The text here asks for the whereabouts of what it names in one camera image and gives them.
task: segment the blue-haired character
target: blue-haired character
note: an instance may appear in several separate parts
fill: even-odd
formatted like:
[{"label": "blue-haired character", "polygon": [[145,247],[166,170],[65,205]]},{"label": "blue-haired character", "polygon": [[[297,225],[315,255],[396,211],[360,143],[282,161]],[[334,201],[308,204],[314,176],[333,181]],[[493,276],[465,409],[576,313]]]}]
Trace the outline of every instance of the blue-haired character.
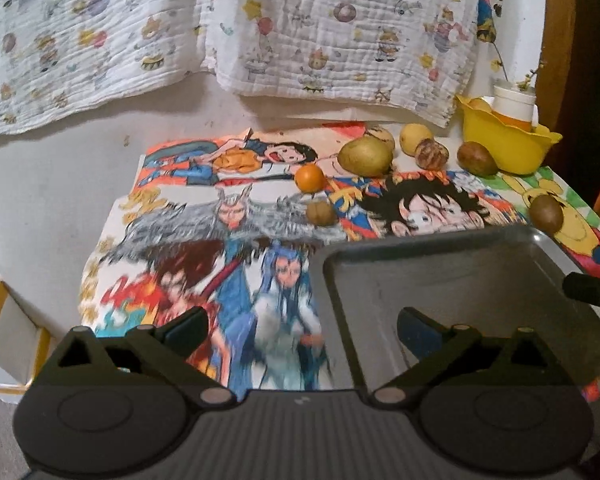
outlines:
[{"label": "blue-haired character", "polygon": [[[312,305],[302,253],[275,244],[262,261],[262,284],[253,311],[236,320],[232,334],[240,341],[235,363],[264,365],[260,387],[277,390],[317,390],[318,373],[326,367],[320,322]],[[245,389],[232,388],[238,397]]]}]

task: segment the small orange fruit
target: small orange fruit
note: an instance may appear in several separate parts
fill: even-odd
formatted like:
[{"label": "small orange fruit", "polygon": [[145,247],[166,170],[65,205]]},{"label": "small orange fruit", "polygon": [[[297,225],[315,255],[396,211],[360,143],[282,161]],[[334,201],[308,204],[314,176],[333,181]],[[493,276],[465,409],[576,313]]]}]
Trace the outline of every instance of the small orange fruit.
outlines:
[{"label": "small orange fruit", "polygon": [[327,183],[324,173],[315,164],[305,164],[296,171],[294,181],[303,193],[318,193],[324,190]]}]

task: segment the kiwi fruit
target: kiwi fruit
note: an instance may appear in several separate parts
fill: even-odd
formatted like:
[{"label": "kiwi fruit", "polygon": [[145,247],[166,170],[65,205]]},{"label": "kiwi fruit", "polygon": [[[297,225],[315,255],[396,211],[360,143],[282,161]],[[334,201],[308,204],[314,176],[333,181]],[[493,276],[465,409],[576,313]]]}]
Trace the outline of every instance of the kiwi fruit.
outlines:
[{"label": "kiwi fruit", "polygon": [[315,226],[327,227],[338,221],[338,215],[330,202],[313,200],[306,205],[306,219]]},{"label": "kiwi fruit", "polygon": [[338,153],[338,163],[350,173],[359,176],[387,174],[394,160],[394,152],[386,142],[362,136],[345,144]]},{"label": "kiwi fruit", "polygon": [[534,227],[548,235],[555,235],[564,224],[562,206],[551,195],[540,195],[531,200],[529,218]]},{"label": "kiwi fruit", "polygon": [[491,176],[498,173],[496,161],[491,153],[479,142],[463,142],[458,148],[458,164],[471,174],[477,176]]}]

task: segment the pear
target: pear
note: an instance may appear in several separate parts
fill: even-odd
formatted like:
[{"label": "pear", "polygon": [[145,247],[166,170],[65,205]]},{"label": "pear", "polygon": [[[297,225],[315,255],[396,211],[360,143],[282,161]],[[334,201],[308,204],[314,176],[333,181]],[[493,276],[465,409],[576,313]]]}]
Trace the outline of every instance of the pear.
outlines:
[{"label": "pear", "polygon": [[394,152],[386,142],[363,136],[345,144],[338,153],[338,163],[359,176],[382,176],[391,169]]}]

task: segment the circular pad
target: circular pad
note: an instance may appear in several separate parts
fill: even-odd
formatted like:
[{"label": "circular pad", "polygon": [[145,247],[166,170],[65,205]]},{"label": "circular pad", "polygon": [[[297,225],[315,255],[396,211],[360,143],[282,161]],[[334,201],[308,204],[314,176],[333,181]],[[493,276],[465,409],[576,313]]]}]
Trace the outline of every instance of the circular pad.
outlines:
[{"label": "circular pad", "polygon": [[33,386],[13,429],[23,452],[58,476],[124,475],[160,458],[187,423],[175,388],[145,376],[122,386]]},{"label": "circular pad", "polygon": [[422,427],[440,450],[492,474],[547,474],[577,463],[593,417],[576,387],[459,384],[467,377],[433,388],[420,405]]}]

